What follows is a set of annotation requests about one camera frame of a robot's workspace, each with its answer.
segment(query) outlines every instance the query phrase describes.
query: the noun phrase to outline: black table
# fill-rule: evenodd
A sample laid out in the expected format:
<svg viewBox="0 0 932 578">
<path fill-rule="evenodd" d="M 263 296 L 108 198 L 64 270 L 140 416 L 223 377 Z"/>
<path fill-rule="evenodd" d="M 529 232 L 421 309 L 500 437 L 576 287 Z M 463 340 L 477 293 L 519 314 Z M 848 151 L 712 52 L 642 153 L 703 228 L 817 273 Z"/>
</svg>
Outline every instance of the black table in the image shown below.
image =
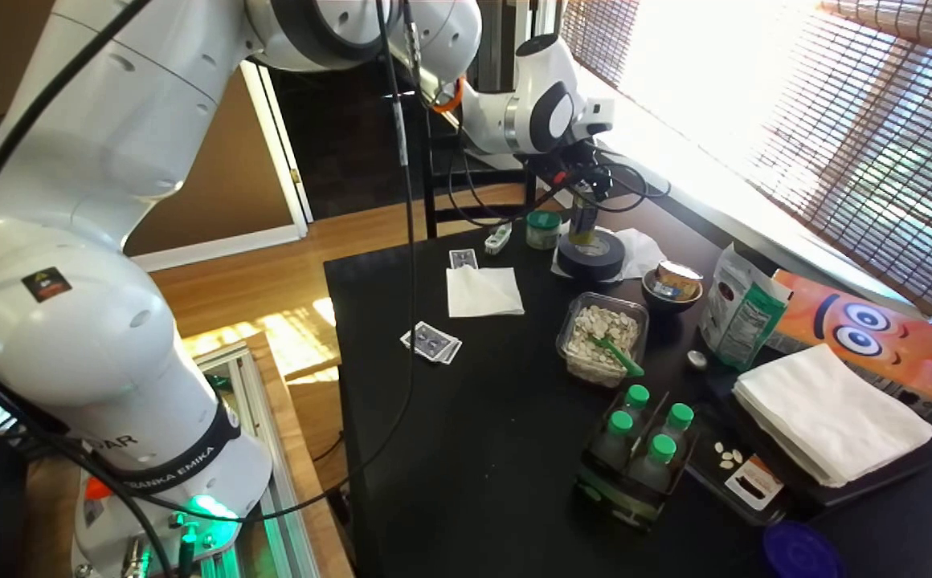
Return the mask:
<svg viewBox="0 0 932 578">
<path fill-rule="evenodd" d="M 626 225 L 702 273 L 728 241 L 651 203 Z M 571 381 L 558 353 L 580 287 L 551 275 L 551 256 L 519 241 L 487 262 L 519 266 L 529 314 L 450 322 L 446 246 L 478 246 L 478 236 L 329 262 L 346 457 L 352 464 L 367 459 L 352 492 L 365 574 L 769 574 L 761 532 L 694 477 L 646 535 L 571 494 L 580 453 L 614 395 Z M 614 293 L 642 300 L 639 287 Z M 416 361 L 400 343 L 421 319 L 465 340 L 453 366 Z M 653 391 L 698 388 L 685 373 L 694 326 L 698 304 L 653 314 L 642 356 Z M 812 527 L 848 574 L 932 574 L 932 464 Z"/>
</svg>

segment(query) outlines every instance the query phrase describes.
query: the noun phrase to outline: green light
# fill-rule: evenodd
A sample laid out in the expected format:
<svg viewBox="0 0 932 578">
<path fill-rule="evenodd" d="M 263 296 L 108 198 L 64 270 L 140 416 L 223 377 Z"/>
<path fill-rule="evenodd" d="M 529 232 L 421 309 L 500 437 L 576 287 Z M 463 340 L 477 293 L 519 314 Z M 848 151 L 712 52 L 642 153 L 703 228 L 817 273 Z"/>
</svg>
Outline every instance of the green light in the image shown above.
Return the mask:
<svg viewBox="0 0 932 578">
<path fill-rule="evenodd" d="M 185 501 L 185 509 L 210 515 L 210 517 L 236 517 L 236 509 L 218 504 L 212 494 L 198 494 Z M 225 549 L 242 532 L 239 520 L 207 520 L 207 517 L 190 517 L 185 509 L 177 515 L 177 522 L 185 527 L 180 539 L 190 544 L 198 552 Z"/>
</svg>

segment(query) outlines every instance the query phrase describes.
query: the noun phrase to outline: window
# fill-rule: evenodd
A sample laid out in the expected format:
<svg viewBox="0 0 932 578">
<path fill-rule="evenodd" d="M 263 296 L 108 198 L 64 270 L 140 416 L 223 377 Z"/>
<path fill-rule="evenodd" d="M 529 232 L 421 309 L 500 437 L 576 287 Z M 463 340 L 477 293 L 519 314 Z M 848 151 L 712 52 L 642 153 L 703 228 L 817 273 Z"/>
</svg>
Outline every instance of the window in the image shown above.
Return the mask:
<svg viewBox="0 0 932 578">
<path fill-rule="evenodd" d="M 642 0 L 621 69 L 621 94 L 932 312 L 932 0 Z"/>
</svg>

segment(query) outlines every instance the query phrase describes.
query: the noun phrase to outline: wooden floor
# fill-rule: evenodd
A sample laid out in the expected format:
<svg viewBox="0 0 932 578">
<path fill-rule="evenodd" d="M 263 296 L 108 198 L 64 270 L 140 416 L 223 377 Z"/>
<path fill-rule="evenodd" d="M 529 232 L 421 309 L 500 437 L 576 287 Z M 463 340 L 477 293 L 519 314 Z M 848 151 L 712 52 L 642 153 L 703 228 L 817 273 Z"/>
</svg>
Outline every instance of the wooden floor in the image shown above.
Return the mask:
<svg viewBox="0 0 932 578">
<path fill-rule="evenodd" d="M 484 198 L 521 203 L 521 185 L 490 185 Z M 295 406 L 306 457 L 319 468 L 319 487 L 343 477 L 340 406 L 334 366 L 340 362 L 324 262 L 400 246 L 408 241 L 405 205 L 386 205 L 355 215 L 314 221 L 310 236 L 269 249 L 252 249 L 225 259 L 193 262 L 155 273 L 168 296 L 180 336 L 190 353 L 217 350 L 233 340 L 266 334 L 277 370 Z M 421 208 L 416 208 L 418 236 L 425 236 Z M 64 462 L 42 459 L 29 474 L 29 552 L 21 574 L 64 574 L 68 532 L 78 474 Z"/>
</svg>

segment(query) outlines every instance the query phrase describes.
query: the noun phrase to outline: folded towel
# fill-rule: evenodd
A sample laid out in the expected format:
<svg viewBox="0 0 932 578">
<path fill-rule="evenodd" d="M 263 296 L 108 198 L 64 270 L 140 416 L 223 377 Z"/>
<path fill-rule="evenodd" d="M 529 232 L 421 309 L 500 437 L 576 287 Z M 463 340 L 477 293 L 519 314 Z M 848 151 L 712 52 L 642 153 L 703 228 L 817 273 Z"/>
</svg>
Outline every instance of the folded towel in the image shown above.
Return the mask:
<svg viewBox="0 0 932 578">
<path fill-rule="evenodd" d="M 450 319 L 525 314 L 519 273 L 510 266 L 456 266 L 444 270 L 444 284 Z"/>
<path fill-rule="evenodd" d="M 867 384 L 826 343 L 743 373 L 732 395 L 826 487 L 932 441 L 932 425 Z"/>
</svg>

